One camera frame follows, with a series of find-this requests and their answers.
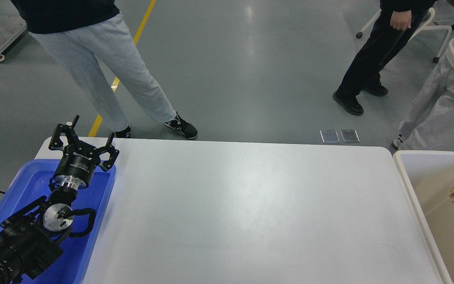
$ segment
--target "metal cart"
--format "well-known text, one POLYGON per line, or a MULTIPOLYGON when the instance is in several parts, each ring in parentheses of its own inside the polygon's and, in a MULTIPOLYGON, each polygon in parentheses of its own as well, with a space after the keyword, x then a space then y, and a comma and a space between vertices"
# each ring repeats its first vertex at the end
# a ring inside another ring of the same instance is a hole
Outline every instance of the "metal cart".
POLYGON ((26 30, 26 22, 17 15, 0 15, 0 62, 2 52, 26 30))

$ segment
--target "black hoodie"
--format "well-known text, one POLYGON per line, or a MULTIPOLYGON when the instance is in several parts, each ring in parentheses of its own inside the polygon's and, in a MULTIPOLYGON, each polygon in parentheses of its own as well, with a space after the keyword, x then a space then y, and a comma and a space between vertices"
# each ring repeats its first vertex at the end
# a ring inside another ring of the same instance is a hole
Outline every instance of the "black hoodie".
POLYGON ((94 25, 119 14, 115 0, 11 0, 27 29, 52 34, 94 25))
POLYGON ((389 11, 425 11, 434 5, 436 0, 380 0, 381 9, 389 11))

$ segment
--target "person's leg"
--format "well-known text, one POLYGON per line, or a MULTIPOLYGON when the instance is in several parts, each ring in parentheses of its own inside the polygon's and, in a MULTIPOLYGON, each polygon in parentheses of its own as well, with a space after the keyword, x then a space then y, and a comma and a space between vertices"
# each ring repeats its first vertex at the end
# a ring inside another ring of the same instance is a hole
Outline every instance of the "person's leg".
POLYGON ((390 26, 392 11, 382 11, 374 23, 369 39, 353 59, 344 75, 337 94, 353 97, 371 81, 380 80, 380 70, 407 44, 426 12, 413 12, 411 28, 397 31, 390 26))
POLYGON ((364 86, 363 90, 377 97, 383 97, 388 94, 388 89, 381 84, 381 75, 379 72, 364 86))
POLYGON ((449 72, 446 81, 445 93, 399 149, 436 149, 454 138, 454 69, 449 72))
POLYGON ((437 99, 446 92, 447 76, 452 67, 445 57, 439 61, 438 65, 432 70, 423 86, 411 102, 409 113, 404 121, 399 124, 399 133, 409 137, 411 132, 421 124, 429 115, 437 99))
POLYGON ((411 39, 411 36, 413 36, 414 32, 416 32, 418 27, 420 27, 423 18, 425 18, 425 15, 428 13, 428 10, 411 12, 413 13, 413 18, 411 20, 411 29, 407 29, 406 32, 402 34, 393 49, 383 60, 382 68, 384 68, 386 64, 388 64, 406 46, 406 44, 411 39))
POLYGON ((390 26, 391 14, 392 11, 381 11, 374 22, 371 35, 344 74, 337 89, 339 97, 355 97, 382 69, 384 59, 404 33, 390 26))
POLYGON ((176 111, 146 69, 121 14, 89 27, 68 31, 81 40, 112 70, 148 116, 158 122, 176 117, 176 111))
POLYGON ((129 120, 92 52, 64 33, 29 34, 71 74, 112 131, 128 126, 129 120))

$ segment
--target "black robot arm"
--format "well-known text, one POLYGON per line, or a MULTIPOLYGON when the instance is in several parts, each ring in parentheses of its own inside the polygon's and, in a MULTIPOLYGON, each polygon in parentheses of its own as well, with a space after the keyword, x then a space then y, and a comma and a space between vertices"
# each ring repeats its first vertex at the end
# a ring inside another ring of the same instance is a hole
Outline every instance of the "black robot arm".
POLYGON ((71 126, 58 124, 50 140, 49 149, 63 151, 63 156, 50 179, 48 198, 37 198, 0 224, 0 284, 18 284, 24 274, 31 279, 38 277, 63 253, 59 247, 63 240, 83 237, 94 227, 94 209, 72 209, 71 205, 78 190, 89 186, 96 166, 108 171, 119 151, 112 145, 114 133, 99 149, 79 140, 74 132, 78 118, 71 126), (63 145, 61 134, 65 134, 68 145, 63 145), (110 153, 110 158, 101 163, 103 153, 110 153), (89 216, 87 228, 72 232, 74 216, 79 215, 89 216))

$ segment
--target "black pants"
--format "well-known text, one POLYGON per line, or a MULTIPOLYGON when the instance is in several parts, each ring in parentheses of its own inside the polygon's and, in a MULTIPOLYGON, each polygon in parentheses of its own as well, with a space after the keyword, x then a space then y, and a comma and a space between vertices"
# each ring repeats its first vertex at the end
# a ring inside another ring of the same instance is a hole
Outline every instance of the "black pants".
POLYGON ((390 26, 392 11, 381 11, 371 36, 353 59, 337 89, 339 97, 355 97, 371 80, 380 79, 380 71, 406 45, 427 14, 427 10, 411 12, 411 28, 398 31, 390 26))

